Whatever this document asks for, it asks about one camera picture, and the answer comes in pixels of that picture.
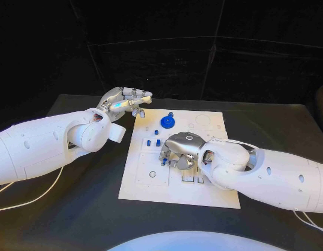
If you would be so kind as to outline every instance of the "dark background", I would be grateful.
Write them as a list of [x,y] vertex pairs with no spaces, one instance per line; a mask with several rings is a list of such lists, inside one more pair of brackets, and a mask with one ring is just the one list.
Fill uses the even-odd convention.
[[0,1],[0,130],[115,86],[315,115],[322,85],[323,1]]

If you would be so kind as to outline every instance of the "robotic hand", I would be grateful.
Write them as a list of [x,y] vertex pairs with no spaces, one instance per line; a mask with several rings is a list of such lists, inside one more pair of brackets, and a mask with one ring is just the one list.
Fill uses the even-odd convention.
[[126,111],[145,117],[139,105],[152,102],[152,95],[116,87],[97,108],[33,120],[0,132],[0,185],[50,173],[99,151],[107,139],[120,143],[126,128],[113,122]]
[[[293,154],[259,149],[243,142],[181,132],[165,142],[159,160],[181,170],[195,163],[211,182],[251,199],[293,211],[323,213],[323,164]],[[179,160],[171,160],[172,152]]]

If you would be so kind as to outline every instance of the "blue object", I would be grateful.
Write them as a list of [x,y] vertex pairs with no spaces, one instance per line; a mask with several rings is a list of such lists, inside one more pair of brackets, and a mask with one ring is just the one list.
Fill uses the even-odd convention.
[[161,125],[171,129],[175,126],[174,113],[171,112],[167,117],[162,118]]

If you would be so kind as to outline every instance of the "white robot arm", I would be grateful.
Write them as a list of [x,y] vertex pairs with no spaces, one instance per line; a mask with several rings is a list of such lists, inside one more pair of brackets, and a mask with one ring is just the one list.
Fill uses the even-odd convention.
[[[181,158],[171,161],[171,153]],[[161,161],[179,169],[198,166],[224,190],[293,211],[323,213],[323,164],[293,154],[256,149],[194,133],[175,134],[165,142]]]
[[99,151],[107,139],[120,143],[126,128],[113,122],[126,111],[145,117],[139,108],[145,102],[152,102],[151,92],[116,87],[97,108],[21,123],[0,132],[0,185],[50,173]]

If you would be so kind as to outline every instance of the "white panel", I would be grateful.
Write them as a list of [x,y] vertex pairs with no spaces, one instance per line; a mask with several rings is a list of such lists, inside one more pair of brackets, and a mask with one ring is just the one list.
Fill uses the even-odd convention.
[[[165,129],[161,119],[171,111],[175,127]],[[224,191],[214,186],[207,176],[198,173],[197,166],[192,170],[184,171],[194,182],[182,181],[182,171],[169,166],[164,167],[158,159],[165,140],[179,132],[190,131],[201,135],[205,140],[213,137],[228,138],[223,113],[158,109],[145,109],[145,113],[145,119],[141,117],[136,119],[119,198],[241,208],[237,191]],[[151,177],[152,171],[156,172],[155,178]]]

